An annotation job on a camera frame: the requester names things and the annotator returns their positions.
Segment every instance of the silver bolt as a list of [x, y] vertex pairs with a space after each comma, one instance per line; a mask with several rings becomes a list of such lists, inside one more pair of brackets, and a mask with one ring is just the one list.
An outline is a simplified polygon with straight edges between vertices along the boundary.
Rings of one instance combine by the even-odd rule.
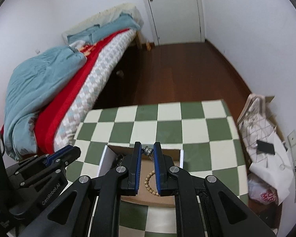
[[215, 183], [216, 180], [217, 180], [217, 178], [216, 178], [215, 176], [213, 176], [213, 175], [209, 175], [209, 176], [207, 177], [207, 180], [208, 180], [210, 183]]
[[89, 178], [87, 177], [87, 176], [81, 176], [80, 178], [79, 178], [79, 182], [80, 183], [86, 183], [87, 181], [89, 180]]
[[170, 167], [170, 171], [171, 171], [172, 173], [177, 173], [179, 170], [180, 170], [180, 169], [179, 169], [177, 166], [172, 166], [172, 167]]
[[126, 167], [124, 167], [124, 166], [118, 166], [118, 167], [116, 168], [116, 171], [119, 172], [119, 173], [123, 173], [123, 172], [126, 171]]

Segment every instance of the cardboard box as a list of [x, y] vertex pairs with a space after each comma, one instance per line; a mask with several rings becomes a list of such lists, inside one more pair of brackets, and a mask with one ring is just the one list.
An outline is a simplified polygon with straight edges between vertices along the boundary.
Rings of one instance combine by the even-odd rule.
[[[171, 156], [173, 159], [173, 162], [176, 166], [183, 168], [183, 150], [166, 150], [162, 149], [162, 152], [164, 155]], [[97, 172], [98, 176], [105, 175], [111, 168], [113, 161], [116, 159], [118, 154], [132, 154], [133, 148], [132, 147], [120, 147], [120, 146], [112, 146], [112, 145], [106, 145], [104, 147], [102, 157], [100, 160], [99, 169]], [[145, 178], [151, 172], [154, 170], [154, 163], [145, 155], [142, 155], [141, 157], [141, 177], [140, 177], [140, 183], [139, 183], [139, 191], [138, 195], [136, 196], [122, 196], [123, 201], [133, 202], [137, 204], [142, 205], [148, 205], [148, 206], [158, 206], [158, 207], [171, 207], [174, 208], [174, 196], [170, 197], [160, 197], [156, 195], [152, 195], [150, 192], [148, 192], [145, 188]], [[149, 186], [157, 190], [155, 185], [155, 175], [153, 175], [149, 180]]]

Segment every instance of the checkered tablecloth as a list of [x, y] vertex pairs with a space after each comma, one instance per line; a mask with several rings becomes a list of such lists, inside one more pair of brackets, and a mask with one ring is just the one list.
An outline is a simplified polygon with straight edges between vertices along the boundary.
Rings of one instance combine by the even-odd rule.
[[[217, 176], [244, 203], [247, 174], [237, 128], [222, 100], [161, 103], [92, 110], [80, 123], [74, 145], [81, 156], [67, 167], [69, 184], [81, 175], [96, 176], [106, 144], [183, 149], [184, 169], [191, 175]], [[121, 202], [120, 236], [176, 236], [175, 208]]]

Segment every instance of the door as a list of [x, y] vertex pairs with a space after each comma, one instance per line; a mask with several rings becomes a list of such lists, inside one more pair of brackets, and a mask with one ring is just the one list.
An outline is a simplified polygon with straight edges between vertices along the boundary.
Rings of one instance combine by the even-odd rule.
[[159, 45], [200, 42], [197, 0], [149, 0]]

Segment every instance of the red sheet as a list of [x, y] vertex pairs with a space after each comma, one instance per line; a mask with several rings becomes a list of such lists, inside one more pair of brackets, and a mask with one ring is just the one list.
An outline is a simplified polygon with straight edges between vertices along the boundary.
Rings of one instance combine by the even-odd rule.
[[117, 31], [105, 39], [99, 41], [93, 50], [87, 55], [87, 62], [70, 80], [70, 82], [60, 91], [53, 101], [40, 113], [37, 118], [34, 133], [39, 149], [43, 153], [54, 153], [54, 136], [56, 131], [78, 95], [86, 78], [90, 74], [99, 53], [117, 34], [127, 31], [128, 29]]

